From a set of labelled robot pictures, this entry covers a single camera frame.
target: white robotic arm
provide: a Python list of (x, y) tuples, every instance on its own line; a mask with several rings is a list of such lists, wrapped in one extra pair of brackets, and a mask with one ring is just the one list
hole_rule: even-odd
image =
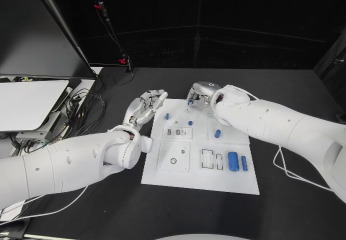
[(205, 107), (211, 105), (224, 125), (301, 155), (346, 202), (346, 126), (274, 102), (260, 99), (251, 101), (248, 94), (235, 86), (221, 88), (215, 83), (198, 82), (190, 89), (188, 103)]
[(153, 139), (139, 131), (163, 105), (167, 93), (146, 92), (107, 133), (68, 138), (36, 152), (0, 159), (0, 210), (41, 195), (81, 189), (137, 164)]

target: blue battery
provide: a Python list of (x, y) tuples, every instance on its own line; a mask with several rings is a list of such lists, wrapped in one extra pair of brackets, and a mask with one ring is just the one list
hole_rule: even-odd
[(221, 137), (221, 134), (222, 134), (222, 131), (218, 129), (218, 130), (216, 130), (216, 133), (215, 133), (215, 137), (219, 138), (219, 137)]
[(241, 165), (242, 165), (242, 170), (248, 171), (248, 164), (247, 164), (247, 158), (245, 156), (241, 156)]
[(235, 151), (231, 151), (228, 153), (228, 165), (229, 171), (232, 172), (239, 171), (238, 153)]

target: black table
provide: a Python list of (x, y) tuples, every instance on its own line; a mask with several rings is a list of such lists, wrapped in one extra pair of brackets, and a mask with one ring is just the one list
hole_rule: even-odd
[[(123, 68), (104, 68), (101, 75), (130, 79)], [(336, 121), (342, 114), (312, 70), (137, 68), (133, 82), (114, 86), (104, 78), (107, 112), (92, 133), (123, 123), (127, 107), (144, 91), (165, 89), (169, 98), (185, 99), (192, 84), (211, 81), (235, 85), (260, 99), (286, 105), (317, 118)], [(92, 107), (90, 118), (100, 114)], [(140, 133), (150, 136), (153, 121)], [(273, 165), (278, 147), (250, 138), (260, 195), (141, 184), (146, 154), (131, 170), (88, 187), (62, 212), (33, 218), (28, 234), (84, 240), (154, 240), (182, 234), (219, 234), (255, 240), (345, 240), (346, 204), (327, 190), (291, 179)], [(287, 168), (325, 185), (309, 161), (283, 150)], [(61, 209), (81, 190), (43, 197), (32, 213)]]

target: monitor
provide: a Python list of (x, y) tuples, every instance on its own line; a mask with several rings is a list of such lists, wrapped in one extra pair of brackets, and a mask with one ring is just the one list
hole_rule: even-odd
[(95, 78), (45, 0), (2, 4), (0, 33), (0, 76)]

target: black wall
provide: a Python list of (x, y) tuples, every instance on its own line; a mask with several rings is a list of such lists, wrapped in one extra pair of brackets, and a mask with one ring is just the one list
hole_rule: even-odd
[[(91, 63), (118, 64), (94, 0), (55, 0)], [(312, 69), (346, 23), (345, 0), (104, 0), (136, 67)]]

